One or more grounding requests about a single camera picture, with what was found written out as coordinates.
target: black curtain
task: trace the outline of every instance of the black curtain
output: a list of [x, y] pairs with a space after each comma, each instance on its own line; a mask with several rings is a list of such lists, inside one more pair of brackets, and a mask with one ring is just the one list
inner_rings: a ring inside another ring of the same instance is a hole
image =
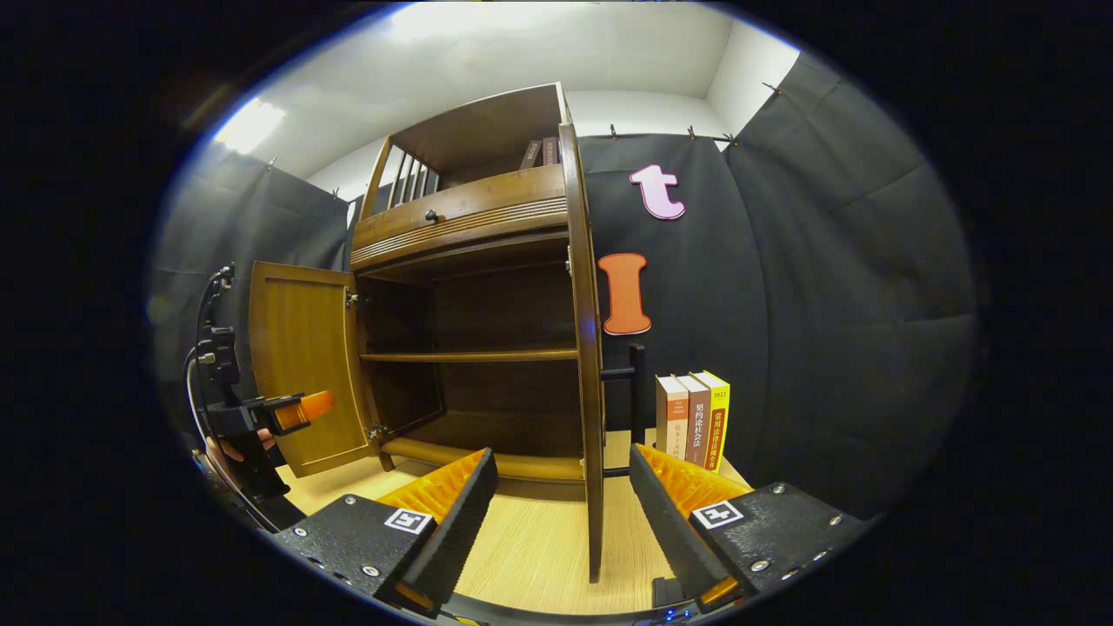
[[769, 307], [767, 405], [731, 408], [727, 457], [754, 485], [786, 480], [868, 518], [961, 408], [971, 261], [956, 207], [889, 115], [806, 53], [780, 87], [725, 153]]
[[348, 267], [347, 202], [220, 145], [200, 151], [167, 194], [152, 253], [148, 316], [164, 404], [183, 432], [196, 430], [181, 385], [194, 345], [197, 307], [209, 275], [236, 263], [233, 288], [215, 306], [217, 323], [236, 329], [242, 369], [236, 391], [257, 394], [247, 329], [256, 261], [323, 270]]
[[[727, 451], [752, 454], [755, 419], [766, 391], [766, 302], [749, 217], [730, 169], [711, 139], [680, 135], [582, 137], [588, 204], [595, 256], [637, 253], [642, 309], [651, 327], [637, 335], [603, 334], [605, 368], [628, 364], [631, 342], [646, 346], [649, 373], [677, 375], [709, 370], [731, 383]], [[646, 211], [630, 175], [657, 164], [677, 177], [669, 197], [684, 214], [662, 221]], [[600, 270], [600, 319], [610, 311], [607, 275]], [[605, 383], [607, 427], [630, 428], [626, 382]], [[640, 399], [642, 423], [654, 423], [654, 390]]]

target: cabinet door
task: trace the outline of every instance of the cabinet door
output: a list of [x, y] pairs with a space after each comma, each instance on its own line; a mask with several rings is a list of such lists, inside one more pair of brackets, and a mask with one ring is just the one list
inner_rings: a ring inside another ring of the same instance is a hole
[[274, 263], [256, 263], [252, 272], [248, 339], [259, 394], [328, 389], [336, 397], [336, 407], [312, 426], [276, 438], [296, 477], [378, 453], [367, 438], [371, 419], [348, 292], [355, 293], [348, 272]]
[[588, 197], [583, 189], [580, 147], [571, 124], [560, 125], [564, 193], [568, 196], [569, 270], [575, 307], [575, 343], [580, 362], [580, 410], [583, 420], [583, 467], [588, 496], [588, 570], [599, 579], [603, 550], [603, 393], [602, 335], [599, 331], [599, 292], [595, 253], [591, 244]]

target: wooden cabinet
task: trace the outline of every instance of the wooden cabinet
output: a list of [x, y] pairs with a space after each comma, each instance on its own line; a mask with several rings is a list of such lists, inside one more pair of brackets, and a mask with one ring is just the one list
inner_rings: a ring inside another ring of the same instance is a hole
[[[560, 163], [518, 170], [555, 136]], [[406, 157], [375, 207], [392, 149]], [[256, 264], [249, 338], [265, 395], [332, 389], [280, 438], [295, 476], [378, 454], [447, 463], [491, 447], [506, 478], [583, 483], [602, 546], [602, 362], [575, 131], [560, 84], [464, 105], [387, 137], [352, 272]]]

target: ceiling light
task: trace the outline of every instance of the ceiling light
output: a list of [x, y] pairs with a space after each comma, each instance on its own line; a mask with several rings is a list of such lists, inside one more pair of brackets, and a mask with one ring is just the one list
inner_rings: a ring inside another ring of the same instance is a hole
[[254, 150], [285, 116], [286, 111], [254, 98], [225, 123], [214, 140], [246, 155]]

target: orange object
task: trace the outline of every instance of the orange object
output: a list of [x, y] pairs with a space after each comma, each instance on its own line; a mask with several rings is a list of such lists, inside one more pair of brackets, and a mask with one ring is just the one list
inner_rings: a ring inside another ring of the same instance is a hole
[[653, 469], [657, 479], [664, 486], [666, 493], [676, 505], [677, 510], [687, 520], [692, 510], [699, 509], [745, 496], [754, 491], [748, 485], [740, 485], [713, 471], [689, 463], [683, 459], [670, 457], [660, 450], [636, 443], [638, 451], [649, 467]]
[[313, 421], [336, 407], [336, 397], [331, 390], [325, 390], [312, 395], [305, 395], [296, 404], [275, 409], [275, 419], [283, 430], [288, 430], [298, 424]]
[[464, 485], [467, 483], [467, 479], [479, 467], [482, 458], [483, 450], [472, 452], [391, 491], [386, 496], [376, 498], [376, 501], [400, 509], [429, 513], [440, 525], [444, 521], [444, 516], [452, 508], [452, 503], [456, 501], [460, 492], [463, 491]]
[[738, 588], [738, 580], [731, 577], [723, 578], [715, 584], [713, 587], [700, 594], [700, 601], [705, 605], [715, 605], [722, 598], [732, 594], [735, 589]]
[[611, 316], [603, 330], [611, 335], [643, 333], [652, 324], [641, 311], [641, 268], [646, 257], [624, 252], [608, 254], [599, 260], [599, 268], [607, 273], [611, 296]]
[[431, 610], [433, 608], [433, 600], [425, 597], [425, 594], [418, 591], [417, 589], [414, 589], [413, 587], [406, 585], [401, 580], [398, 580], [398, 583], [394, 585], [394, 589], [403, 597], [408, 598], [411, 601], [417, 603], [417, 605], [424, 608], [425, 610]]

